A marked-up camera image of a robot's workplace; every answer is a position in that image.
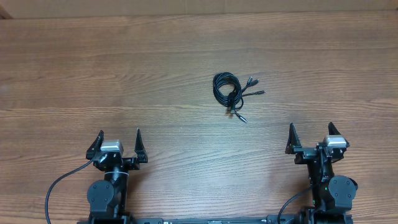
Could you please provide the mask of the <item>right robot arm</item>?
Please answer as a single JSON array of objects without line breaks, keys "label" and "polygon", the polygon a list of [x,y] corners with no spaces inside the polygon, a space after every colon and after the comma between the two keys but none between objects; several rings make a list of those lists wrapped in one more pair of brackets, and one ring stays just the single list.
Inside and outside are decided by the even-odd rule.
[{"label": "right robot arm", "polygon": [[[353,206],[358,184],[352,178],[335,175],[332,165],[344,158],[349,142],[328,124],[328,135],[315,147],[303,147],[293,123],[289,125],[286,154],[295,156],[296,164],[305,164],[310,179],[309,188],[290,198],[277,214],[278,223],[353,223],[346,212]],[[283,215],[285,208],[296,198],[311,192],[313,205],[302,208],[293,217]]]}]

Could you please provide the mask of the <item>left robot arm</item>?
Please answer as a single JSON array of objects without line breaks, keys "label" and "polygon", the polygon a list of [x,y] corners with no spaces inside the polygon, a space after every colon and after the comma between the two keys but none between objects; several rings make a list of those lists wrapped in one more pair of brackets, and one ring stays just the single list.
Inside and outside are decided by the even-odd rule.
[{"label": "left robot arm", "polygon": [[90,203],[89,223],[134,223],[132,215],[126,211],[129,172],[139,170],[148,162],[141,131],[137,130],[135,157],[124,157],[120,140],[105,140],[100,131],[96,140],[86,151],[86,158],[104,173],[103,180],[93,182],[87,191]]}]

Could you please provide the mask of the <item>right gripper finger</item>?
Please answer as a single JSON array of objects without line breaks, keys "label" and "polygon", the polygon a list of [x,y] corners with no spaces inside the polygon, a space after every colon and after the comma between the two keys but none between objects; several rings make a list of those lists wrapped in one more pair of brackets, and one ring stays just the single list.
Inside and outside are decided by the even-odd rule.
[{"label": "right gripper finger", "polygon": [[300,143],[299,136],[296,132],[294,123],[289,125],[289,137],[287,140],[287,145],[285,148],[286,154],[296,154],[302,150],[302,145]]},{"label": "right gripper finger", "polygon": [[328,123],[328,135],[342,135],[342,134],[337,130],[336,126],[332,122],[329,122]]}]

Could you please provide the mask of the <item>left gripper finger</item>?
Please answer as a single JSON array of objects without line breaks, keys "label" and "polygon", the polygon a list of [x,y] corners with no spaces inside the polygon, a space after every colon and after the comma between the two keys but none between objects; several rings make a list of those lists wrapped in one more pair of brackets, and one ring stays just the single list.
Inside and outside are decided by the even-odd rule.
[{"label": "left gripper finger", "polygon": [[92,160],[97,152],[100,152],[100,147],[104,141],[104,132],[101,130],[94,142],[91,144],[91,146],[87,149],[86,151],[86,159]]},{"label": "left gripper finger", "polygon": [[140,129],[137,130],[134,152],[137,154],[137,160],[139,161],[139,163],[148,163],[148,156],[142,142]]}]

